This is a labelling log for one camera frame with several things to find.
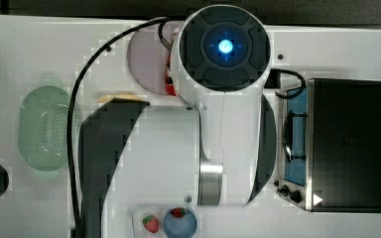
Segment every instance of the black cable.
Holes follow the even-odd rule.
[[[160,24],[158,34],[159,34],[160,42],[170,52],[172,50],[172,44],[170,42],[168,42],[166,40],[166,38],[163,37],[163,27],[166,25],[167,22],[169,22],[169,21],[166,21],[166,22]]]
[[[286,73],[286,74],[296,76],[299,79],[299,81],[302,83],[301,87],[299,88],[299,90],[296,93],[294,93],[292,95],[284,95],[284,94],[276,92],[275,94],[278,97],[283,98],[283,99],[292,99],[292,98],[295,98],[295,97],[299,96],[300,94],[302,94],[302,92],[305,90],[306,81],[298,72],[287,70],[287,69],[280,69],[280,68],[274,68],[271,70],[276,70],[277,72]]]
[[[73,163],[73,147],[72,147],[72,116],[73,116],[73,109],[75,106],[76,94],[78,93],[79,86],[83,80],[83,77],[85,76],[86,72],[91,67],[91,65],[94,63],[94,61],[101,55],[101,53],[103,53],[106,49],[108,49],[113,43],[125,37],[126,35],[129,35],[140,29],[153,26],[159,23],[165,23],[167,21],[169,21],[169,19],[163,18],[163,19],[157,19],[157,20],[146,22],[144,24],[141,24],[139,26],[133,27],[125,31],[117,35],[110,41],[108,41],[100,49],[98,49],[98,51],[91,57],[91,59],[88,60],[88,62],[85,64],[84,68],[80,72],[78,78],[76,79],[75,85],[73,86],[72,94],[69,101],[69,110],[67,112],[66,143],[67,143],[67,163],[69,168],[69,180],[70,180],[70,193],[72,198],[72,209],[73,209],[73,217],[75,222],[75,233],[76,233],[75,236],[76,237],[84,237],[85,235],[84,233],[82,233],[83,225],[81,225],[81,223],[83,222],[81,222],[80,215],[79,215],[78,195],[76,190],[75,166]]]

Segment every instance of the black circular cap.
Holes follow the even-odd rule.
[[[216,91],[236,91],[264,73],[271,47],[265,29],[246,11],[212,6],[190,19],[181,37],[180,53],[196,82]]]

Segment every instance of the white table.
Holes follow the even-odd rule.
[[[0,198],[0,237],[69,236],[73,218],[67,166],[41,173],[23,161],[18,151],[20,106],[42,85],[70,92],[85,60],[115,33],[139,23],[0,16],[0,165],[10,174],[8,191]],[[267,30],[273,39],[273,67],[297,70],[306,78],[381,79],[381,31]],[[154,28],[147,34],[155,36]],[[87,75],[78,96],[82,118],[98,107],[97,98],[119,91],[146,94],[157,104],[154,95],[132,80],[124,60],[130,39],[119,41]],[[154,54],[160,53],[157,65],[164,65],[166,53],[156,38],[154,42]],[[278,54],[284,59],[277,60]],[[251,206],[197,207],[199,237],[381,237],[381,214],[304,212],[278,197],[272,186],[275,176]]]

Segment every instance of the red object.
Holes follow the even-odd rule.
[[[182,218],[184,217],[187,213],[185,212],[185,210],[181,207],[177,207],[175,209],[172,209],[172,211],[170,211],[170,213],[173,215],[173,217],[175,218]]]
[[[176,96],[173,80],[170,75],[170,54],[167,56],[166,73],[165,73],[165,88],[169,95]]]
[[[157,233],[159,231],[159,220],[154,215],[146,216],[142,223],[144,224],[145,229],[147,229],[151,233]]]

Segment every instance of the screw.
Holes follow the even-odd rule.
[[[190,203],[191,202],[191,196],[190,195],[186,195],[185,196],[185,202],[186,203]]]

